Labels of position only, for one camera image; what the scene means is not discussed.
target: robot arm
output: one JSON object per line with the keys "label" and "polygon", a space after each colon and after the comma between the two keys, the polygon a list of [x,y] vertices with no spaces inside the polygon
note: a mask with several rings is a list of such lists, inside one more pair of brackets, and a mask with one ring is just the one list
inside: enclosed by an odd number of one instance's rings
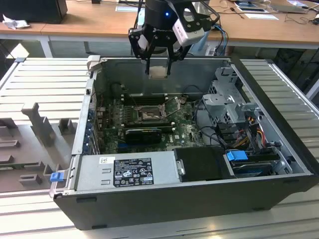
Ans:
{"label": "robot arm", "polygon": [[[213,13],[217,17],[215,23],[219,20],[219,14],[215,11]],[[150,72],[152,54],[158,48],[166,49],[169,75],[172,62],[183,60],[191,46],[211,26],[210,16],[198,13],[190,0],[146,0],[144,24],[141,29],[129,29],[129,40],[136,58],[147,62],[146,74]],[[146,40],[146,47],[140,46],[141,38],[144,42]],[[173,45],[177,41],[180,47],[174,51]]]}

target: laptop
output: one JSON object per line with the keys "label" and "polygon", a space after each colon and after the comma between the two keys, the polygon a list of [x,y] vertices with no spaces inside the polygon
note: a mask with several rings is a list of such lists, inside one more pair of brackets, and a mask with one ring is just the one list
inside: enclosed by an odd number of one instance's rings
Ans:
{"label": "laptop", "polygon": [[270,4],[270,7],[278,12],[285,12],[285,13],[307,13],[307,11],[298,6],[287,6],[287,5],[276,5]]}

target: side panel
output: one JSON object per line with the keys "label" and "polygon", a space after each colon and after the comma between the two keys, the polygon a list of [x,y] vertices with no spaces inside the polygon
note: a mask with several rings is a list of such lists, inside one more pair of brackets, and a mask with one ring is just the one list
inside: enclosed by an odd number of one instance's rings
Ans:
{"label": "side panel", "polygon": [[313,176],[208,186],[57,196],[59,208],[80,230],[269,210],[316,183]]}

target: paper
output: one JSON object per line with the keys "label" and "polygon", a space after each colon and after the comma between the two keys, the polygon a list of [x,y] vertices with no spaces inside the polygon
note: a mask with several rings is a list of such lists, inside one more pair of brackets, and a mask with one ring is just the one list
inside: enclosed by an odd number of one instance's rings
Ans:
{"label": "paper", "polygon": [[250,19],[279,20],[274,15],[268,15],[268,14],[245,13],[245,15]]}
{"label": "paper", "polygon": [[287,2],[291,3],[294,6],[306,6],[308,7],[306,4],[303,4],[302,2],[296,1],[296,0],[287,0]]}
{"label": "paper", "polygon": [[3,14],[3,21],[2,23],[6,25],[8,28],[16,30],[17,28],[24,28],[29,27],[28,23],[25,20],[13,20],[8,17],[6,17]]}

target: computer case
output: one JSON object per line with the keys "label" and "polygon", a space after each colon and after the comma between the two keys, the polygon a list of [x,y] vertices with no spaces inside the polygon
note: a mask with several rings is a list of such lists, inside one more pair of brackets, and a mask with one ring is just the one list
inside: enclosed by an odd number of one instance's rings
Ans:
{"label": "computer case", "polygon": [[65,0],[2,0],[0,19],[4,14],[15,20],[59,24],[67,10]]}

